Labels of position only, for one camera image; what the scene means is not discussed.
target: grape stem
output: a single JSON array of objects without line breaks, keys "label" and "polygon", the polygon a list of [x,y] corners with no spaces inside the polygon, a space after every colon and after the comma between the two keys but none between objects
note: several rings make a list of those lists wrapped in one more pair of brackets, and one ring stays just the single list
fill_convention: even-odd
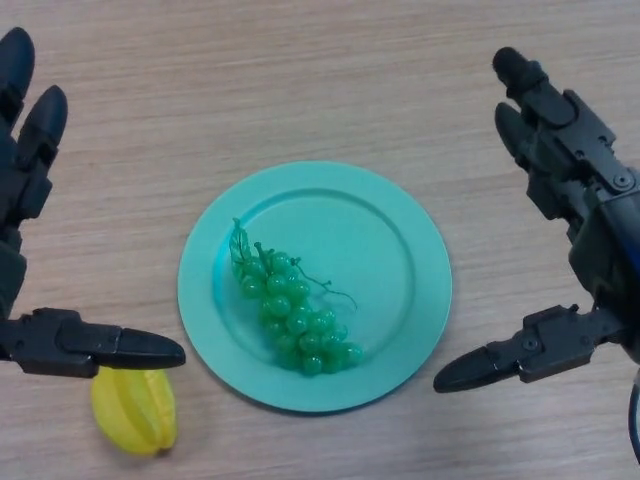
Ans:
[{"label": "grape stem", "polygon": [[348,293],[344,293],[344,292],[338,292],[336,290],[332,290],[332,289],[329,288],[329,286],[331,285],[331,280],[326,281],[326,282],[323,283],[323,282],[320,282],[320,281],[316,280],[315,278],[311,278],[306,273],[304,273],[304,270],[302,270],[302,267],[300,266],[300,262],[301,261],[302,261],[302,259],[300,257],[292,258],[291,259],[291,266],[296,267],[300,271],[300,273],[302,274],[302,276],[304,278],[306,278],[310,282],[315,283],[316,285],[319,285],[320,287],[324,288],[324,290],[327,293],[331,293],[333,295],[340,295],[342,297],[347,297],[349,300],[351,300],[351,303],[353,303],[353,306],[355,307],[355,309],[358,310],[358,304],[356,303],[356,301],[353,299],[353,297],[351,295],[349,295]]},{"label": "grape stem", "polygon": [[[235,223],[237,229],[242,230],[242,227],[240,227],[239,219],[234,217],[233,223]],[[244,263],[246,258],[244,258],[244,254],[242,253],[242,235],[238,235],[238,250],[240,250],[240,258],[242,259],[242,262],[238,262],[238,263]]]},{"label": "grape stem", "polygon": [[264,265],[264,269],[267,271],[268,274],[270,274],[271,273],[271,269],[269,268],[269,262],[268,262],[267,254],[262,249],[262,243],[256,242],[256,243],[253,244],[253,246],[256,247],[256,250],[258,250],[258,256],[260,257],[260,261]]}]

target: teal plate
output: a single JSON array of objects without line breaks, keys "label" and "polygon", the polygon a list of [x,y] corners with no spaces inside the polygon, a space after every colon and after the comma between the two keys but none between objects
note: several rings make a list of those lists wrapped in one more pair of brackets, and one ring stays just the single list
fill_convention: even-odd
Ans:
[{"label": "teal plate", "polygon": [[[357,309],[336,295],[312,304],[334,309],[365,351],[361,365],[306,377],[275,364],[259,306],[231,272],[234,217],[251,243],[302,258],[307,275],[355,299]],[[447,250],[420,204],[377,174],[334,162],[288,163],[233,186],[196,223],[178,273],[182,321],[204,363],[242,395],[298,412],[357,407],[404,383],[438,343],[451,297]]]}]

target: grapes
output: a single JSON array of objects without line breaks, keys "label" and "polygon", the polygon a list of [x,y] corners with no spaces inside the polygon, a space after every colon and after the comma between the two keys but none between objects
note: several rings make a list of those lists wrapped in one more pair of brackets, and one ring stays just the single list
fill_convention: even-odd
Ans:
[{"label": "grapes", "polygon": [[341,353],[343,340],[344,339],[336,334],[335,330],[325,333],[320,339],[322,351],[330,355]]},{"label": "grapes", "polygon": [[247,275],[256,277],[260,280],[267,279],[267,269],[262,263],[262,260],[260,260],[258,257],[251,257],[250,259],[245,260],[245,262],[243,263],[243,268],[244,272]]},{"label": "grapes", "polygon": [[335,314],[331,310],[320,310],[309,319],[309,331],[322,335],[330,332],[335,322]]},{"label": "grapes", "polygon": [[292,312],[287,318],[287,328],[293,335],[302,335],[307,331],[307,316],[304,313]]},{"label": "grapes", "polygon": [[322,372],[322,358],[318,355],[310,355],[302,360],[302,370],[306,375],[317,375]]},{"label": "grapes", "polygon": [[333,328],[336,323],[336,314],[330,308],[323,308],[318,312],[318,315],[324,319],[327,328]]},{"label": "grapes", "polygon": [[301,314],[304,316],[309,316],[312,313],[313,313],[313,308],[311,308],[311,305],[309,305],[308,302],[299,303],[291,309],[291,315]]},{"label": "grapes", "polygon": [[256,277],[247,276],[242,280],[242,294],[247,298],[260,298],[264,290],[264,283]]},{"label": "grapes", "polygon": [[306,353],[318,353],[321,349],[320,337],[315,333],[305,333],[298,342],[300,349]]},{"label": "grapes", "polygon": [[282,318],[291,312],[291,302],[284,295],[277,295],[267,299],[267,308],[274,317]]},{"label": "grapes", "polygon": [[254,256],[246,232],[235,222],[229,248],[234,277],[243,297],[260,301],[259,324],[273,349],[280,367],[308,376],[336,374],[359,365],[362,349],[346,342],[347,327],[336,322],[330,308],[314,311],[309,303],[313,282],[285,252],[266,250],[253,244]]},{"label": "grapes", "polygon": [[286,295],[289,299],[291,298],[287,295],[288,283],[284,275],[270,275],[267,280],[267,291],[271,295]]},{"label": "grapes", "polygon": [[287,278],[287,282],[295,282],[298,279],[298,270],[291,267],[284,276]]},{"label": "grapes", "polygon": [[333,327],[333,335],[339,342],[344,342],[349,335],[349,330],[344,325],[335,325]]},{"label": "grapes", "polygon": [[286,274],[291,269],[289,255],[284,252],[277,252],[271,256],[271,272]]},{"label": "grapes", "polygon": [[294,303],[305,300],[309,296],[310,292],[311,289],[309,288],[309,284],[304,280],[293,280],[288,283],[286,288],[286,295]]}]

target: wooden table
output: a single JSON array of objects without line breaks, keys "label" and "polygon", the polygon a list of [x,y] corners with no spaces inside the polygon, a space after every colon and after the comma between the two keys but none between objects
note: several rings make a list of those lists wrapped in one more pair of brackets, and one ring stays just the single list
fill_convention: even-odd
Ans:
[{"label": "wooden table", "polygon": [[[171,372],[180,436],[153,461],[98,431],[89,382],[0,369],[0,478],[629,479],[636,366],[617,347],[539,383],[436,395],[457,355],[510,336],[523,315],[589,307],[562,222],[525,196],[493,124],[491,70],[513,45],[574,88],[638,166],[636,0],[3,0],[0,30],[37,48],[27,98],[69,98],[54,192],[24,225],[29,272],[14,315],[78,309],[188,349]],[[428,363],[384,401],[345,415],[265,411],[214,381],[176,306],[186,236],[247,174],[341,159],[375,170],[430,212],[454,267],[455,305]]]}]

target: robotic hand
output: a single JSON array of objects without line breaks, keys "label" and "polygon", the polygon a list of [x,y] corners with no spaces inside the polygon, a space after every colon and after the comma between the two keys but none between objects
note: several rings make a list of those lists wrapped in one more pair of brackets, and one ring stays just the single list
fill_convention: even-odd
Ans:
[{"label": "robotic hand", "polygon": [[529,198],[548,220],[568,223],[569,263],[593,308],[555,306],[525,317],[511,339],[447,365],[434,388],[468,390],[515,375],[532,382],[589,363],[605,342],[640,363],[640,176],[616,159],[613,132],[575,92],[558,92],[539,63],[505,47],[493,67],[520,107],[500,103],[497,130],[529,176]]},{"label": "robotic hand", "polygon": [[78,312],[42,308],[8,320],[24,281],[20,224],[35,219],[51,192],[47,174],[67,121],[67,99],[52,86],[27,116],[18,141],[11,131],[34,69],[34,46],[23,29],[0,40],[0,360],[25,373],[91,378],[100,365],[157,369],[185,363],[180,345],[148,332],[85,323]]}]

